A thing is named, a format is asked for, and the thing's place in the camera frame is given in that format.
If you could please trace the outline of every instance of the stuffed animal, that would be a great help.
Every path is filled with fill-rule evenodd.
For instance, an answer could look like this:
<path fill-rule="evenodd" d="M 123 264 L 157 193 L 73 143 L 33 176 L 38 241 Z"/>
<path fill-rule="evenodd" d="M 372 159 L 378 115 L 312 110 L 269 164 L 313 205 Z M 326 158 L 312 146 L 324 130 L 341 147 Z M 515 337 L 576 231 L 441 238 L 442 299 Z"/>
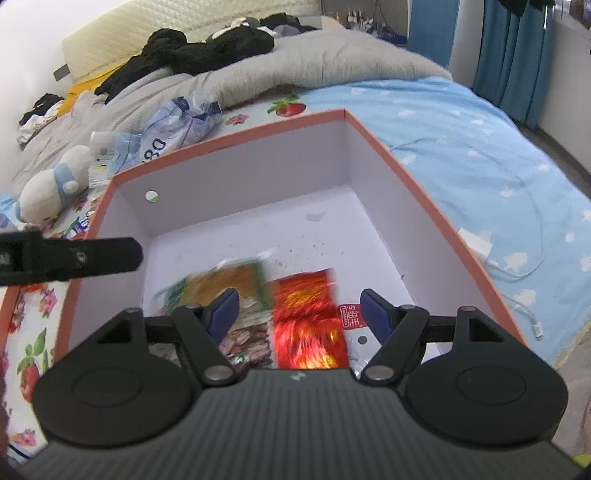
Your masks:
<path fill-rule="evenodd" d="M 61 157 L 52 170 L 43 170 L 27 182 L 18 199 L 20 218 L 40 225 L 56 217 L 77 195 L 88 188 L 90 148 L 77 145 Z"/>

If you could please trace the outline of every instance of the red snack bag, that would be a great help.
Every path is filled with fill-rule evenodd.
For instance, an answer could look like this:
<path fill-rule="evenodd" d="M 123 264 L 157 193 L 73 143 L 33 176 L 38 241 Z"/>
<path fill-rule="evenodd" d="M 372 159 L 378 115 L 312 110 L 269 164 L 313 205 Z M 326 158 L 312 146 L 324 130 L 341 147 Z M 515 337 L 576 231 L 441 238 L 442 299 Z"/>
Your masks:
<path fill-rule="evenodd" d="M 347 344 L 329 271 L 277 281 L 273 343 L 279 368 L 347 368 Z"/>
<path fill-rule="evenodd" d="M 273 340 L 279 368 L 349 368 L 340 318 L 276 323 Z"/>
<path fill-rule="evenodd" d="M 275 285 L 273 320 L 311 319 L 314 316 L 338 317 L 332 298 L 329 270 L 299 273 L 277 280 Z"/>

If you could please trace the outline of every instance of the headboard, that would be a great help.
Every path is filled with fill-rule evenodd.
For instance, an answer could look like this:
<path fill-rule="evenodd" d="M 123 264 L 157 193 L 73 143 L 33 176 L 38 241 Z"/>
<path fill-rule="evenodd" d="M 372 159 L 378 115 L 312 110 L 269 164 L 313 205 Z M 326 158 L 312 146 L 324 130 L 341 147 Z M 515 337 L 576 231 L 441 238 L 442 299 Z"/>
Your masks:
<path fill-rule="evenodd" d="M 320 0 L 130 0 L 66 37 L 64 57 L 72 80 L 79 82 L 127 61 L 159 28 L 198 41 L 237 17 L 278 12 L 319 15 Z"/>

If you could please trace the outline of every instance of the gray comforter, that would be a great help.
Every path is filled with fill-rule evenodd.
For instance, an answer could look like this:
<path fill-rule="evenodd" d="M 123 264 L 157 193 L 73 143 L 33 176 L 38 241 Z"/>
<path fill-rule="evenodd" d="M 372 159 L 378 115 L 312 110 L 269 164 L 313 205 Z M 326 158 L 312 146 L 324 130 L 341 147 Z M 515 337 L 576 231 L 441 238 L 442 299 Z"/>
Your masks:
<path fill-rule="evenodd" d="M 278 85 L 317 88 L 374 79 L 413 80 L 450 73 L 419 55 L 365 33 L 313 31 L 279 38 L 275 49 L 195 77 L 160 69 L 104 104 L 105 95 L 85 92 L 74 108 L 41 131 L 17 158 L 12 193 L 20 194 L 37 172 L 54 166 L 74 145 L 88 145 L 93 131 L 141 133 L 162 103 L 210 93 L 222 108 L 250 100 Z"/>

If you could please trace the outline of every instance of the black circular disc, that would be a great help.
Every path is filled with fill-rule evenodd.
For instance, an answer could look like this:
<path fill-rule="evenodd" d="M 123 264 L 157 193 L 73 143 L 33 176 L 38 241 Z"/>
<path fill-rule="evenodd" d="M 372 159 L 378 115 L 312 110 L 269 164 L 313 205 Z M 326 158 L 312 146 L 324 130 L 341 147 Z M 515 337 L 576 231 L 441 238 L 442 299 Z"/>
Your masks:
<path fill-rule="evenodd" d="M 564 413 L 560 376 L 533 353 L 499 343 L 452 350 L 408 376 L 404 397 L 426 428 L 475 446 L 518 445 L 549 438 Z"/>
<path fill-rule="evenodd" d="M 186 374 L 125 345 L 85 347 L 43 375 L 33 405 L 49 438 L 89 447 L 130 445 L 169 429 L 187 411 Z"/>

